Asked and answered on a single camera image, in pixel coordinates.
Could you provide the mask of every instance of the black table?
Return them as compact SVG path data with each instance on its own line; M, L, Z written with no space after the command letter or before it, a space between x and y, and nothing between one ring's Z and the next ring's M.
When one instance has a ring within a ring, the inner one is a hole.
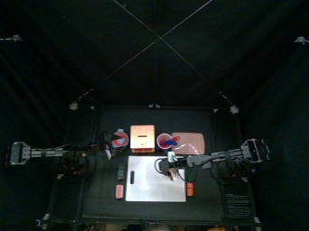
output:
M110 106L72 112L66 143L88 145L98 140L104 131L116 132L120 128L130 134L132 125L154 125L156 135L175 132L204 134L207 154L241 146L239 117L229 110ZM69 221L76 226L82 222L228 225L232 220L225 206L225 186L213 177L212 170L199 170L195 196L188 197L187 202L129 202L117 199L118 165L124 163L128 167L130 155L136 155L130 147L112 160L100 152L96 174L89 181L69 184L57 180L57 191L50 206L51 222ZM166 156L160 150L145 155ZM244 184L241 187L239 186L236 193L249 198L251 185Z

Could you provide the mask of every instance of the cardboard box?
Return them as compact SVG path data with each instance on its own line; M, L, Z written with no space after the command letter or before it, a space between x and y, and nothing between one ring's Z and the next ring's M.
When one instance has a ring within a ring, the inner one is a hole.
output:
M156 126L133 125L130 127L132 152L156 152Z

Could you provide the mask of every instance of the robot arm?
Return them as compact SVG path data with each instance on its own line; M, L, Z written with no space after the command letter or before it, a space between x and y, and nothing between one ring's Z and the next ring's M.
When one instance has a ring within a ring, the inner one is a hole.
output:
M25 165L31 158L62 157L69 151L65 146L51 149L31 148L25 142L15 142L7 147L6 166Z
M94 172L97 145L88 148L74 148L63 145L57 148L31 148L25 142L15 142L7 147L6 166L25 165L33 158L57 157L61 161L61 171L69 175L85 175Z
M203 169L211 169L216 162L229 162L231 168L233 163L260 163L269 160L269 149L264 140L247 140L240 149L227 152L213 152L211 155L195 155L189 157L179 157L175 152L168 153L168 158L160 160L158 172L170 175L176 169L187 169L195 166Z

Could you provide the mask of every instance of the orange box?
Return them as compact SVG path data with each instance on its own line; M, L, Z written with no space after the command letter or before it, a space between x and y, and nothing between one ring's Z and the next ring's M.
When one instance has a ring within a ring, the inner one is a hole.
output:
M124 185L117 185L117 199L124 199Z
M188 196L193 197L193 183L188 183Z
M156 126L133 125L130 127L132 152L156 152Z

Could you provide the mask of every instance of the pink cup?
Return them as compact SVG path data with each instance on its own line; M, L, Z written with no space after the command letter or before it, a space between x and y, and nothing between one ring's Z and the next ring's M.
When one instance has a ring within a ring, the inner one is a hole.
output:
M170 140L173 137L172 137L172 135L170 134L161 134L161 135L158 135L158 137L157 137L157 144L158 144L158 146L160 146L160 148L161 149L169 149L170 147L172 147L172 145L169 144L169 145L164 145L164 142L165 141L168 141L168 140Z

